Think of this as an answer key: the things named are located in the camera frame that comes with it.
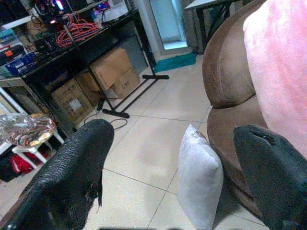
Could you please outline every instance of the red bag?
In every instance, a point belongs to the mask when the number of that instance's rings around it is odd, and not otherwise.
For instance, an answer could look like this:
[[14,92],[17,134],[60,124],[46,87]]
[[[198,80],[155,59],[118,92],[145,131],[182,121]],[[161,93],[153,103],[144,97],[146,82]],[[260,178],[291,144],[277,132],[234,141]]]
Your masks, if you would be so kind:
[[[39,152],[46,158],[48,156],[47,153],[42,153],[42,151],[39,150]],[[30,152],[25,152],[24,153],[27,158],[29,158],[35,165],[39,165],[41,161],[32,153]],[[14,155],[11,158],[11,165],[15,171],[16,174],[20,173],[29,173],[30,171],[33,170],[32,166],[26,162],[24,159],[22,159],[18,155]]]

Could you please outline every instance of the white pillow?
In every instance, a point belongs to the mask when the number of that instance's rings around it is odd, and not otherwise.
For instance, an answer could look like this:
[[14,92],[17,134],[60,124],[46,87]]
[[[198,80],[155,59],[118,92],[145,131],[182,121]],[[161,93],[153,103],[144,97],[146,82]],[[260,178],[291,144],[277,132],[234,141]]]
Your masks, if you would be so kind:
[[197,229],[211,230],[223,186],[223,167],[203,134],[189,125],[178,165],[178,200]]

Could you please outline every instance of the brown sofa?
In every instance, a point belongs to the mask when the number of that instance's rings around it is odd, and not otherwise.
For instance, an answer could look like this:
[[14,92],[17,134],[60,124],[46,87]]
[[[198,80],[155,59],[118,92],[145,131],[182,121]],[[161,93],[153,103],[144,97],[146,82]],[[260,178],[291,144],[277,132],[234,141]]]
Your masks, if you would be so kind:
[[234,128],[247,124],[266,127],[250,77],[244,47],[244,20],[265,0],[254,0],[228,18],[214,33],[203,61],[203,80],[213,106],[207,131],[212,148],[221,158],[238,200],[260,216],[239,164]]

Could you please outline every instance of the teal doormat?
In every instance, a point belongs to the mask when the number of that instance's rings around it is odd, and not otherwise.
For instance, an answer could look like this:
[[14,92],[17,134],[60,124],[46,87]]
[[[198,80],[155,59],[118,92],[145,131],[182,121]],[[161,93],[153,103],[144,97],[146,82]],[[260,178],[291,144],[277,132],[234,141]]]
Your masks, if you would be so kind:
[[194,65],[196,62],[196,56],[197,54],[190,53],[160,60],[155,66],[154,71],[155,73],[158,73],[161,71]]

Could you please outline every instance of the white stool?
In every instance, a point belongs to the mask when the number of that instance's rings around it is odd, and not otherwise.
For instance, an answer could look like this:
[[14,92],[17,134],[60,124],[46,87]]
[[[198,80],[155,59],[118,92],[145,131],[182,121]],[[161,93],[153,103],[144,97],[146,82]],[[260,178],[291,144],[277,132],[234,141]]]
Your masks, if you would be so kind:
[[[64,144],[63,138],[58,134],[57,131],[55,131],[53,135],[61,144]],[[50,149],[52,149],[47,141],[45,143]],[[36,165],[24,154],[24,152],[30,152],[34,154],[41,162],[45,164],[47,162],[46,158],[38,151],[38,148],[40,146],[41,144],[33,147],[17,145],[16,147],[12,148],[12,152],[20,156],[23,160],[28,162],[34,169],[36,169]]]

